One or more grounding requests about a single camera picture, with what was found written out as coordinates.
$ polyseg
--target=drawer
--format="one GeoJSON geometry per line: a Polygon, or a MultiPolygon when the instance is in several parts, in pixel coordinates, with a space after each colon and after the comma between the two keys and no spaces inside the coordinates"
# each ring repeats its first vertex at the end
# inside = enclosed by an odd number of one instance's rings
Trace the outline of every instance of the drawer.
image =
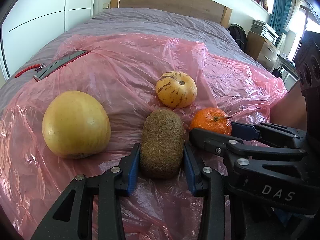
{"type": "Polygon", "coordinates": [[[267,70],[272,70],[273,65],[276,63],[276,60],[269,55],[259,54],[257,61],[263,65],[267,70]]]}
{"type": "Polygon", "coordinates": [[[276,48],[274,48],[273,46],[270,46],[267,42],[265,42],[263,44],[261,52],[260,52],[260,54],[262,54],[263,56],[266,56],[269,59],[273,58],[274,60],[277,60],[278,53],[279,53],[279,51],[276,48]]]}

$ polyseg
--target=white lettering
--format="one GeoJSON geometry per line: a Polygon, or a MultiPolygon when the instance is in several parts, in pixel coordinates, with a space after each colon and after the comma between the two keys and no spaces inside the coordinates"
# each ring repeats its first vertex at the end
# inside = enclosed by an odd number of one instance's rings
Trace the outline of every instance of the white lettering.
{"type": "Polygon", "coordinates": [[[281,193],[282,193],[282,189],[279,190],[276,194],[274,194],[273,197],[278,196],[279,198],[281,198],[281,193]]]}
{"type": "Polygon", "coordinates": [[[294,195],[294,194],[295,194],[294,192],[290,192],[290,193],[288,194],[288,197],[285,198],[285,200],[286,200],[286,201],[292,200],[292,195],[294,195]]]}
{"type": "Polygon", "coordinates": [[[262,190],[262,194],[268,195],[271,191],[271,187],[269,185],[265,185],[264,189],[262,190]]]}

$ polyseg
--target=drawer handle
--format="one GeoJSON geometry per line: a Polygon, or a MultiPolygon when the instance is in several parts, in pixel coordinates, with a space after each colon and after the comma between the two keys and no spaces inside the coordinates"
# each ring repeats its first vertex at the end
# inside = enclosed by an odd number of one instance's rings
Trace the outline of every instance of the drawer handle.
{"type": "Polygon", "coordinates": [[[272,49],[268,48],[268,50],[270,50],[272,53],[274,53],[274,54],[275,54],[275,52],[274,52],[272,49]]]}

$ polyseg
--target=printer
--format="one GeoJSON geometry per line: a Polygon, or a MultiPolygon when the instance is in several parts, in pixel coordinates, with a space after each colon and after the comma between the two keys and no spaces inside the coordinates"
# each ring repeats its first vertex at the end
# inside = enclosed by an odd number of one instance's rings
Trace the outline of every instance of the printer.
{"type": "Polygon", "coordinates": [[[253,20],[251,31],[268,39],[273,45],[276,44],[276,40],[279,38],[279,35],[276,34],[269,24],[259,20],[253,20]]]}

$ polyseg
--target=tangerine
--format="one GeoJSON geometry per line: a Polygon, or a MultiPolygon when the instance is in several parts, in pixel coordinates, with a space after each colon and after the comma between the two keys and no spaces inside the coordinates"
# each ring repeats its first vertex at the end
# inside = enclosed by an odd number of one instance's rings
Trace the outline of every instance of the tangerine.
{"type": "Polygon", "coordinates": [[[227,114],[221,109],[209,107],[202,109],[193,117],[190,130],[193,128],[202,128],[216,133],[231,135],[231,121],[224,117],[227,114]]]}

